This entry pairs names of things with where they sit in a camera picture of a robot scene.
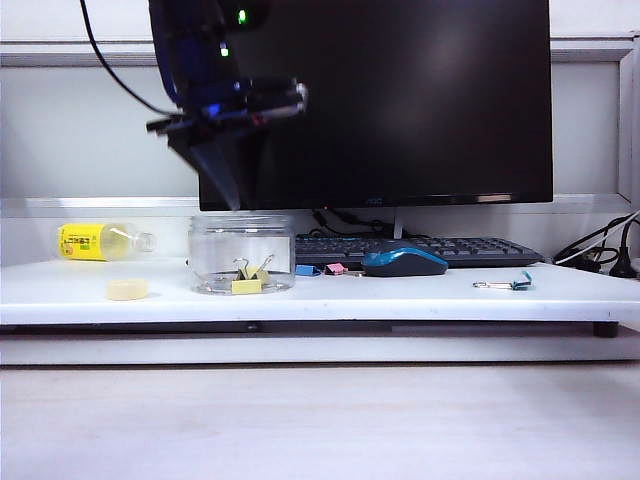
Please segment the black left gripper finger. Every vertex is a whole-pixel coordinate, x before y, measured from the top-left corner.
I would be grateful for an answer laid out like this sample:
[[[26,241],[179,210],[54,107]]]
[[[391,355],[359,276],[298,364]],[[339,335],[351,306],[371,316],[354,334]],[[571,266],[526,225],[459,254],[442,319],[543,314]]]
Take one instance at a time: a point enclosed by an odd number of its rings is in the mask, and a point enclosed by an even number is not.
[[[225,159],[231,208],[255,207],[264,147],[264,132],[234,133],[229,136]]]
[[[232,138],[178,132],[169,136],[168,145],[197,172],[201,209],[240,208],[237,157]]]

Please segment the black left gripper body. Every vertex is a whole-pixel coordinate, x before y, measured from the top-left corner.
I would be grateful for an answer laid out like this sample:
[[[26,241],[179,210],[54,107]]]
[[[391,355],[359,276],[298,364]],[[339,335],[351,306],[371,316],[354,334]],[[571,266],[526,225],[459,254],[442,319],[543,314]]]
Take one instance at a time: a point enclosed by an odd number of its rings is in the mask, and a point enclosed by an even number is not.
[[[291,77],[231,77],[196,85],[176,78],[167,84],[179,111],[149,121],[146,130],[171,146],[193,146],[223,134],[252,133],[295,116]]]

